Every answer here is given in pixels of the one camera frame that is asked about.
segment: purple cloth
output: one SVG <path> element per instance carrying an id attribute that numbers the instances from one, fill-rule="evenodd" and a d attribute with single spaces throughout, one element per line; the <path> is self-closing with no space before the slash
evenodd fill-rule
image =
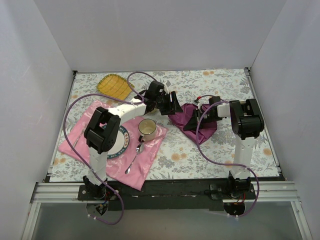
<path id="1" fill-rule="evenodd" d="M 203 104 L 205 108 L 209 107 L 209 104 Z M 176 112 L 174 115 L 169 115 L 169 119 L 172 123 L 177 126 L 189 139 L 191 139 L 194 143 L 196 143 L 196 131 L 189 130 L 184 131 L 184 126 L 189 122 L 194 109 L 197 107 L 191 103 L 186 103 L 182 107 L 183 112 Z M 198 137 L 199 143 L 202 144 L 207 141 L 217 130 L 217 122 L 208 122 L 203 123 L 202 128 L 199 129 Z"/>

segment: white wall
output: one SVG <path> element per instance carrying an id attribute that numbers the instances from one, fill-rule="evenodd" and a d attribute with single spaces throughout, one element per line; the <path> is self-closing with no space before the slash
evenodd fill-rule
<path id="1" fill-rule="evenodd" d="M 50 164 L 72 71 L 33 0 L 0 0 L 0 239 L 17 240 Z"/>
<path id="2" fill-rule="evenodd" d="M 286 0 L 35 0 L 81 72 L 250 67 Z"/>
<path id="3" fill-rule="evenodd" d="M 320 239 L 320 2 L 288 0 L 252 66 L 281 169 Z"/>

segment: mug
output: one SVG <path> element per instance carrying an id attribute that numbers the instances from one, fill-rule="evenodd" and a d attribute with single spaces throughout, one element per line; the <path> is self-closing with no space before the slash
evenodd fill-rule
<path id="1" fill-rule="evenodd" d="M 152 119 L 146 118 L 139 123 L 139 132 L 141 136 L 139 137 L 139 142 L 151 141 L 155 139 L 157 134 L 157 124 Z"/>

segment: floral tablecloth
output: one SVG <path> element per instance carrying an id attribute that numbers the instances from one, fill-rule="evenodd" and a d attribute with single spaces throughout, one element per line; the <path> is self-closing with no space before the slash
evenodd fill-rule
<path id="1" fill-rule="evenodd" d="M 116 74 L 127 78 L 130 72 Z M 196 97 L 204 94 L 220 96 L 225 100 L 245 100 L 253 98 L 249 82 L 243 69 L 213 69 L 199 71 L 150 71 L 148 72 L 160 82 L 170 81 L 171 91 L 176 91 L 182 106 L 191 103 Z M 77 74 L 72 88 L 69 105 L 78 97 L 96 93 L 98 82 L 108 73 Z M 131 77 L 132 84 L 137 90 L 147 89 L 152 81 L 148 76 L 135 74 Z M 127 100 L 134 97 L 132 92 Z M 69 133 L 85 109 L 94 100 L 100 100 L 112 106 L 118 103 L 103 97 L 87 97 L 76 103 L 67 120 Z M 225 178 L 230 168 L 219 166 L 206 161 L 199 153 L 197 146 L 180 130 L 172 125 L 167 116 L 161 116 L 157 110 L 148 113 L 146 118 L 155 120 L 159 125 L 168 128 L 160 150 L 154 160 L 147 180 L 166 179 L 203 179 Z M 62 133 L 59 145 L 65 140 Z M 235 136 L 231 129 L 230 119 L 217 123 L 217 131 L 201 145 L 203 152 L 210 159 L 221 163 L 232 163 L 235 152 Z M 253 149 L 251 168 L 260 177 L 279 176 L 276 162 L 271 151 L 265 131 L 260 134 Z M 60 152 L 55 153 L 50 182 L 81 182 L 88 173 L 83 163 Z"/>

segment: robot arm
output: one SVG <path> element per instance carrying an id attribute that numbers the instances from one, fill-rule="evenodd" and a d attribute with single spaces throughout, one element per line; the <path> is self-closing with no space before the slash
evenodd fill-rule
<path id="1" fill-rule="evenodd" d="M 152 81 L 149 88 L 140 94 L 144 94 L 142 103 L 140 103 L 142 99 L 136 96 L 130 101 L 132 104 L 122 104 L 109 109 L 98 107 L 84 131 L 86 144 L 89 146 L 90 165 L 103 181 L 107 180 L 108 151 L 116 143 L 120 125 L 137 116 L 151 112 L 154 108 L 158 108 L 161 115 L 182 112 L 176 93 L 174 91 L 169 92 L 168 88 L 161 82 Z M 105 195 L 105 186 L 101 184 L 91 170 L 87 176 L 83 177 L 83 182 L 88 193 L 93 197 L 100 199 Z"/>
<path id="2" fill-rule="evenodd" d="M 219 96 L 213 96 L 209 99 L 209 104 L 220 102 Z M 189 128 L 195 130 L 202 115 L 201 107 L 194 110 Z M 204 123 L 220 121 L 223 118 L 231 119 L 232 131 L 235 134 L 234 164 L 251 166 L 253 148 L 257 137 L 263 131 L 265 123 L 259 109 L 257 100 L 247 99 L 246 101 L 233 100 L 229 103 L 223 103 L 211 108 L 203 117 Z M 238 195 L 249 190 L 251 179 L 250 172 L 241 166 L 232 166 L 229 172 L 230 193 Z"/>

